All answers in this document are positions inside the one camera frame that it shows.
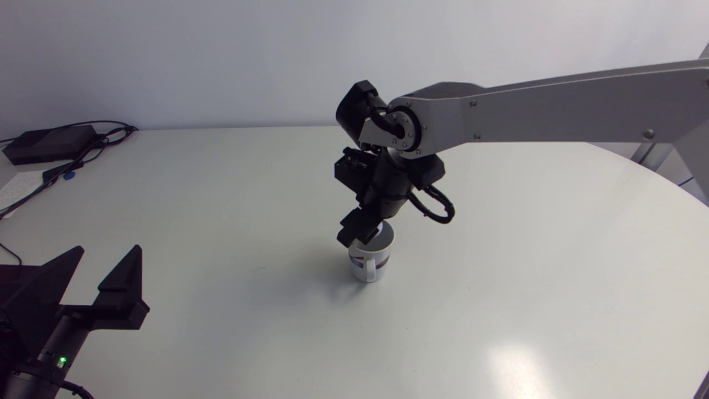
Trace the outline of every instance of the mug handle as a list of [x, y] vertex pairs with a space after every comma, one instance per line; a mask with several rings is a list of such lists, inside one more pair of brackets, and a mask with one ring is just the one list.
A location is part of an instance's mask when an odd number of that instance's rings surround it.
[[376, 280], [376, 261], [373, 258], [364, 260], [364, 272], [367, 274], [367, 282], [372, 283]]

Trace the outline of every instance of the white wall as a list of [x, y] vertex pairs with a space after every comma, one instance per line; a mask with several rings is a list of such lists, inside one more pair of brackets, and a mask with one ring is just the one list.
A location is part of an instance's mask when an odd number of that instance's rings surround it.
[[388, 100], [695, 59], [708, 16], [706, 0], [2, 0], [0, 137], [334, 124], [362, 79]]

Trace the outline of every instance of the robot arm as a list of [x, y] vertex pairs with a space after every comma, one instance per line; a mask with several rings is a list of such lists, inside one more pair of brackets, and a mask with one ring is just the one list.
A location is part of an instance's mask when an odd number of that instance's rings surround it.
[[336, 177], [359, 201], [341, 222], [338, 240], [346, 246], [355, 238], [368, 242], [376, 225], [406, 200], [421, 209], [409, 195], [413, 187], [452, 211], [445, 196], [431, 193], [445, 173], [436, 153], [463, 143], [671, 143], [709, 192], [709, 59], [492, 88], [443, 82], [389, 104], [363, 81], [340, 103], [337, 121], [360, 147], [335, 164]]

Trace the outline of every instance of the black cable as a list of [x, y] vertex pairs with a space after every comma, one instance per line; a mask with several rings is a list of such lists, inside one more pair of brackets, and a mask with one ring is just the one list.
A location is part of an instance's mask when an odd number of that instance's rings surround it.
[[692, 181], [693, 179], [694, 179], [694, 176], [692, 176], [692, 177], [690, 177], [689, 179], [684, 180], [683, 182], [679, 183], [678, 186], [679, 186], [679, 187], [682, 187], [683, 185], [689, 183], [689, 182]]
[[59, 176], [64, 175], [65, 173], [68, 173], [69, 171], [74, 169], [74, 166], [81, 162], [82, 159], [89, 153], [89, 151], [93, 150], [94, 145], [98, 141], [92, 143], [84, 152], [79, 155], [75, 160], [72, 162], [66, 164], [66, 168], [61, 169], [59, 172], [55, 173], [52, 177], [49, 177], [48, 179], [45, 180], [45, 182], [40, 186], [37, 187], [34, 191], [32, 191], [29, 195], [26, 197], [20, 199], [19, 201], [15, 202], [14, 204], [4, 207], [3, 209], [0, 209], [0, 220], [2, 220], [8, 213], [12, 212], [13, 210], [19, 208], [21, 205], [25, 204], [27, 201], [31, 200], [34, 196], [42, 192], [44, 189], [48, 188], [49, 186], [53, 185]]
[[433, 198], [434, 200], [440, 202], [443, 205], [443, 208], [445, 209], [447, 216], [440, 216], [439, 214], [435, 214], [431, 212], [430, 209], [428, 209], [419, 199], [416, 197], [416, 195], [413, 194], [413, 192], [409, 192], [406, 197], [408, 198], [409, 201], [413, 204], [416, 209], [420, 210], [423, 212], [424, 217], [430, 217], [431, 220], [434, 222], [438, 222], [441, 224], [448, 224], [450, 221], [453, 220], [453, 217], [455, 216], [455, 208], [453, 207], [453, 204], [450, 202], [448, 197], [446, 197], [441, 191], [438, 191], [436, 187], [433, 187], [432, 185], [424, 187], [423, 192], [428, 194], [429, 197]]
[[18, 263], [18, 265], [17, 265], [17, 278], [20, 278], [20, 276], [22, 275], [22, 258], [20, 258], [20, 256], [19, 256], [17, 253], [14, 253], [13, 251], [10, 251], [10, 248], [6, 247], [6, 246], [3, 245], [2, 243], [0, 243], [0, 246], [1, 246], [2, 249], [4, 249], [5, 251], [8, 251], [8, 253], [10, 253], [10, 255], [12, 255], [12, 256], [14, 256], [15, 258], [17, 258], [17, 263]]
[[108, 148], [108, 146], [101, 147], [101, 150], [96, 155], [94, 155], [92, 158], [84, 161], [84, 165], [86, 165], [87, 163], [89, 163], [93, 160], [96, 160], [96, 158], [98, 158], [101, 155], [101, 153], [103, 153], [107, 148]]
[[[38, 187], [37, 189], [35, 189], [34, 191], [32, 191], [29, 195], [25, 196], [24, 198], [20, 199], [19, 201], [13, 203], [12, 205], [10, 205], [10, 206], [8, 206], [8, 207], [5, 207], [5, 208], [3, 208], [3, 209], [0, 209], [0, 220], [2, 220], [8, 213], [12, 212], [13, 210], [19, 208], [21, 205], [25, 204], [27, 201], [31, 200], [33, 197], [35, 197], [37, 194], [39, 194], [39, 193], [42, 192], [43, 190], [45, 190], [45, 189], [51, 187], [52, 185], [54, 185], [54, 184], [57, 182], [57, 179], [58, 179], [60, 176], [64, 175], [65, 173], [70, 172], [71, 170], [74, 170], [76, 164], [77, 164], [77, 163], [82, 163], [84, 157], [86, 157], [86, 155], [88, 155], [89, 152], [91, 152], [92, 150], [94, 150], [94, 149], [99, 149], [99, 148], [101, 149], [101, 151], [99, 151], [98, 154], [96, 154], [93, 158], [89, 159], [89, 162], [91, 162], [91, 161], [95, 160], [96, 158], [98, 158], [98, 156], [101, 155], [101, 153], [103, 152], [103, 150], [104, 150], [106, 147], [108, 147], [108, 146], [117, 146], [118, 144], [120, 144], [120, 143], [122, 143], [124, 140], [126, 140], [134, 131], [139, 130], [137, 127], [131, 126], [131, 125], [126, 124], [126, 123], [124, 123], [124, 122], [110, 121], [110, 120], [97, 120], [97, 121], [77, 122], [77, 123], [75, 123], [75, 124], [68, 124], [68, 125], [64, 125], [64, 126], [58, 126], [58, 127], [53, 128], [53, 129], [51, 129], [51, 130], [65, 129], [65, 128], [72, 127], [72, 126], [79, 126], [79, 125], [85, 125], [85, 124], [97, 124], [97, 123], [119, 124], [119, 125], [121, 125], [122, 127], [113, 129], [113, 130], [109, 131], [109, 132], [106, 133], [106, 134], [101, 134], [101, 135], [99, 135], [99, 139], [98, 139], [98, 140], [96, 140], [96, 141], [94, 141], [93, 143], [91, 143], [91, 144], [86, 148], [86, 150], [85, 150], [83, 153], [81, 153], [78, 157], [76, 157], [76, 159], [74, 159], [72, 162], [66, 164], [66, 165], [65, 165], [65, 166], [66, 166], [65, 168], [62, 168], [62, 169], [59, 170], [57, 173], [55, 173], [53, 176], [51, 176], [51, 177], [45, 179], [45, 182], [44, 182], [40, 187]], [[120, 137], [119, 139], [113, 140], [113, 141], [108, 140], [108, 137], [109, 137], [109, 136], [111, 136], [111, 135], [113, 135], [113, 134], [116, 134], [116, 133], [118, 133], [118, 132], [120, 132], [120, 131], [125, 131], [125, 134], [124, 134], [122, 137]]]
[[96, 399], [89, 391], [84, 389], [83, 386], [78, 386], [75, 383], [70, 383], [69, 381], [64, 381], [62, 383], [62, 388], [70, 391], [72, 395], [78, 395], [81, 399]]
[[401, 125], [393, 124], [390, 121], [387, 121], [379, 113], [379, 109], [381, 107], [377, 107], [374, 104], [374, 94], [372, 93], [368, 93], [367, 95], [367, 106], [369, 107], [369, 118], [372, 120], [372, 122], [374, 122], [374, 125], [376, 125], [376, 127], [380, 128], [385, 132], [393, 134], [399, 139], [404, 138], [406, 133], [404, 132], [403, 127]]

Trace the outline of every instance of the black cylinder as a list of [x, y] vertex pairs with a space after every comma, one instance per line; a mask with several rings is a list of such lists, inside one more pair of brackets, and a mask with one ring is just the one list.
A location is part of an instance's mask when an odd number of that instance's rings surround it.
[[382, 219], [396, 215], [413, 188], [400, 157], [390, 151], [379, 154], [372, 182], [362, 199], [362, 209], [378, 214]]
[[0, 368], [0, 398], [53, 399], [88, 335], [79, 320], [64, 316], [36, 361]]

